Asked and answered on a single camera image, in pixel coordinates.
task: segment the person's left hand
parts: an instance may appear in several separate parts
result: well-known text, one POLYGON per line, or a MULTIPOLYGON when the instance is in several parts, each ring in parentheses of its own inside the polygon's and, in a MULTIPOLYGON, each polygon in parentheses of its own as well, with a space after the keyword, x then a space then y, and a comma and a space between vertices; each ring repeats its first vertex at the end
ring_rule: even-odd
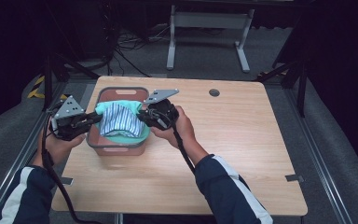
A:
MULTIPOLYGON (((43 138, 43 129, 39 134, 38 142, 37 142, 37 151, 36 157, 34 159, 33 165, 37 165, 43 167, 42 161, 42 138, 43 138)), ((54 133, 50 133, 48 129, 47 138, 46 138, 46 149, 51 155, 54 164, 58 164, 66 159, 72 148, 77 147, 83 140, 86 138, 85 134, 81 134, 74 138, 72 141, 64 141, 61 139, 56 138, 54 133)))

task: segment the teal cloth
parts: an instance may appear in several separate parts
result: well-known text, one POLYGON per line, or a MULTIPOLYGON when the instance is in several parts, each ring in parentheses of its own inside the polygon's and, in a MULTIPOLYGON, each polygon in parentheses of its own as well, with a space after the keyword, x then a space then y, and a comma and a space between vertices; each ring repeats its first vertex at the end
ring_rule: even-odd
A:
MULTIPOLYGON (((138 114, 139 110, 142 108, 142 103, 139 101, 128 101, 128 100, 118 100, 118 101, 108 101, 108 102, 100 102, 95 107, 95 112, 99 115, 103 114, 103 112, 112 104, 118 104, 127 107, 132 113, 135 115, 138 114)), ((98 129, 100 129, 100 123, 95 124, 98 129)), ((142 133, 139 137, 128 137, 122 134, 106 136, 110 141, 120 143, 120 144, 136 144, 144 141, 150 134, 150 128, 147 125, 144 126, 142 133)))

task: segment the sleeve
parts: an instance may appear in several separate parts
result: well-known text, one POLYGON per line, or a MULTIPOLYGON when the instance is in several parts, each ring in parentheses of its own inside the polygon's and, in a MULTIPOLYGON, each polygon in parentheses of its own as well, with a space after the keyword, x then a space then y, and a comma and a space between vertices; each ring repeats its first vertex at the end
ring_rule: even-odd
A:
POLYGON ((0 205, 0 223, 46 223, 55 183, 38 166, 26 166, 14 176, 4 202, 0 205))
POLYGON ((196 166, 196 183, 219 224, 269 224, 272 218, 243 178, 221 157, 209 155, 196 166))

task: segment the wooden table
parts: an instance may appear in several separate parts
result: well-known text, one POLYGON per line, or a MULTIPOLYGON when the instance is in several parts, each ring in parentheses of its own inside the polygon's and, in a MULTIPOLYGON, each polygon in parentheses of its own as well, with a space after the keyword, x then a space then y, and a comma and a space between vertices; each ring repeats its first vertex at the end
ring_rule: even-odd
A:
MULTIPOLYGON (((92 112, 105 87, 179 89, 170 97, 191 118, 199 142, 222 156, 248 183, 256 198, 276 216, 304 216, 308 208, 264 86, 257 82, 100 77, 89 101, 92 112), (220 95, 213 97, 210 89, 220 95)), ((74 148, 63 176, 76 211, 211 214, 181 153, 152 133, 141 156, 100 157, 84 141, 74 148)), ((67 211, 57 190, 52 207, 67 211)))

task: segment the folded clothing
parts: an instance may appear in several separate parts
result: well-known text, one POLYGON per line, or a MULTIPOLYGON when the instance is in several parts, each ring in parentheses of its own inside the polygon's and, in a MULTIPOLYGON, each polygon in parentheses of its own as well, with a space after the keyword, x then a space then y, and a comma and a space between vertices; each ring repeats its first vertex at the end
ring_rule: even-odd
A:
POLYGON ((100 135, 117 143, 138 143, 146 139, 150 129, 137 117, 142 103, 138 101, 109 101, 98 103, 95 112, 103 118, 97 127, 100 135))

